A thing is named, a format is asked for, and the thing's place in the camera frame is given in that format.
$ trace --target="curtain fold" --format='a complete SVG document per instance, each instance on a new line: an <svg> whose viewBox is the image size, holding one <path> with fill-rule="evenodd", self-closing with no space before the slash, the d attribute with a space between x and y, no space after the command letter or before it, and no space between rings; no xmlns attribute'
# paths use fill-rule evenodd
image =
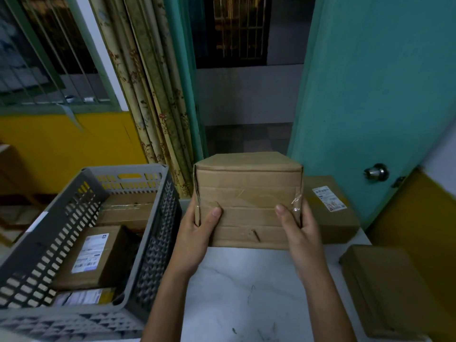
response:
<svg viewBox="0 0 456 342"><path fill-rule="evenodd" d="M193 192L193 151L163 0L90 0L149 163Z"/></svg>

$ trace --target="window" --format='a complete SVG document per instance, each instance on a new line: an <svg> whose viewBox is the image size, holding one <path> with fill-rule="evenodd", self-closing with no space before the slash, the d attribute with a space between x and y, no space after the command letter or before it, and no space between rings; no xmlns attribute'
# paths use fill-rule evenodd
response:
<svg viewBox="0 0 456 342"><path fill-rule="evenodd" d="M197 68L265 65L271 0L189 0Z"/></svg>
<svg viewBox="0 0 456 342"><path fill-rule="evenodd" d="M75 0L0 0L0 114L119 110L84 26Z"/></svg>

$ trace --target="person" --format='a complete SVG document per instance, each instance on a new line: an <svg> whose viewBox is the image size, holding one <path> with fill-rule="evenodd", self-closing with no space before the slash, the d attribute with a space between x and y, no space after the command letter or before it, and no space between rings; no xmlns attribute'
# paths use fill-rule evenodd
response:
<svg viewBox="0 0 456 342"><path fill-rule="evenodd" d="M222 215L214 208L200 227L195 225L193 195L179 227L176 244L163 274L141 342L181 340L185 295L190 277L197 271L208 249L209 237ZM275 209L288 237L296 273L305 288L315 342L353 342L356 336L329 273L318 224L306 201L302 204L299 228L283 206Z"/></svg>

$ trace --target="yellow wall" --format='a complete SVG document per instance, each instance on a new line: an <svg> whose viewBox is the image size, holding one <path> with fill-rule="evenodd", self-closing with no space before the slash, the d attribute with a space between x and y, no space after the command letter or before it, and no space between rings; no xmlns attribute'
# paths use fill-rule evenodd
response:
<svg viewBox="0 0 456 342"><path fill-rule="evenodd" d="M368 232L374 245L404 248L428 286L455 321L452 333L434 342L456 341L456 201L415 170Z"/></svg>
<svg viewBox="0 0 456 342"><path fill-rule="evenodd" d="M65 115L0 118L0 140L17 150L20 162L2 164L31 193L59 193L85 166L146 163L129 113L77 115L81 132ZM0 194L18 193L0 184Z"/></svg>

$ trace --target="forearm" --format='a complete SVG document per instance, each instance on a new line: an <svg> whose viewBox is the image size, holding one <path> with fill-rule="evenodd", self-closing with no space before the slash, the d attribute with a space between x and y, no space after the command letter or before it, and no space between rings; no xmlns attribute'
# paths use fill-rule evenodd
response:
<svg viewBox="0 0 456 342"><path fill-rule="evenodd" d="M165 271L141 342L181 340L188 280L172 270Z"/></svg>
<svg viewBox="0 0 456 342"><path fill-rule="evenodd" d="M355 333L328 268L303 280L315 342L354 342Z"/></svg>

